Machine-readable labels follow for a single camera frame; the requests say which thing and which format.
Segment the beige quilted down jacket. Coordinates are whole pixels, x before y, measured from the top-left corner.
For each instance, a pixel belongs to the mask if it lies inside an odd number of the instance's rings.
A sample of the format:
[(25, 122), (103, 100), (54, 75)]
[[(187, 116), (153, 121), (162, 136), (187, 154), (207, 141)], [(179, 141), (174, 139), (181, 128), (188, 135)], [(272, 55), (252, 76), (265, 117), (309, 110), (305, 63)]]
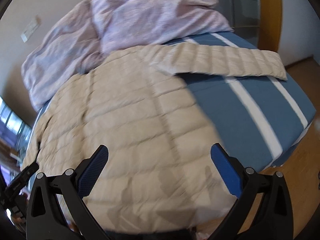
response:
[(210, 158), (221, 139), (180, 73), (286, 79), (267, 50), (187, 42), (118, 50), (57, 91), (23, 165), (60, 175), (105, 145), (108, 162), (85, 203), (106, 230), (171, 231), (225, 216), (236, 198)]

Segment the blue white striped bedsheet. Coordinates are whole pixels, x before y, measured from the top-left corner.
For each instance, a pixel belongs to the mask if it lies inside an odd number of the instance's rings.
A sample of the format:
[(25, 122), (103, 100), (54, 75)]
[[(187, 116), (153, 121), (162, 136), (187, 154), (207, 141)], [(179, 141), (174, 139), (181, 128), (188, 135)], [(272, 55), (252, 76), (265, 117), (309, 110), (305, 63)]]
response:
[[(160, 46), (183, 42), (254, 49), (225, 32), (179, 38)], [(243, 167), (257, 172), (281, 165), (315, 115), (312, 103), (287, 73), (285, 80), (201, 73), (180, 73), (178, 77), (214, 124), (221, 139), (217, 143)]]

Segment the wooden glass wardrobe door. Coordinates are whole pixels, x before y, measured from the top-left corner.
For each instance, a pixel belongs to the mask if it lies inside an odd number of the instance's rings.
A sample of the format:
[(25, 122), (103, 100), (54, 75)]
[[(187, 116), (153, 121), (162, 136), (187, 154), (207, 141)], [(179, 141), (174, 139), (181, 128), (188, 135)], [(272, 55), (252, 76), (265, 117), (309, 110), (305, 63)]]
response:
[(277, 51), (282, 26), (282, 0), (219, 0), (221, 12), (242, 37), (259, 49)]

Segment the lilac floral duvet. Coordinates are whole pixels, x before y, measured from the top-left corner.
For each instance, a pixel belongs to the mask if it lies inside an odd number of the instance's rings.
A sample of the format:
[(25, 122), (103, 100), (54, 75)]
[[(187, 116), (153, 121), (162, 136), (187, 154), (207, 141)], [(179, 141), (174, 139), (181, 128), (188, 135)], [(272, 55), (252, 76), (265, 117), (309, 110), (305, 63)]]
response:
[(73, 75), (99, 66), (115, 50), (231, 31), (219, 0), (84, 0), (61, 18), (22, 64), (33, 109)]

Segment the white wall socket plate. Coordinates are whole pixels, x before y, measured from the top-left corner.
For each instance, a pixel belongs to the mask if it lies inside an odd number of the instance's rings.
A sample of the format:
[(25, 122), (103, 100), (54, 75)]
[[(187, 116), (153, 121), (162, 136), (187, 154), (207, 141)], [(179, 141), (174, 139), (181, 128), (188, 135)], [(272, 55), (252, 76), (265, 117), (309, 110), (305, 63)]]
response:
[(30, 23), (26, 26), (24, 31), (21, 33), (21, 39), (25, 43), (29, 40), (31, 35), (38, 29), (40, 26), (39, 20), (35, 17), (33, 18)]

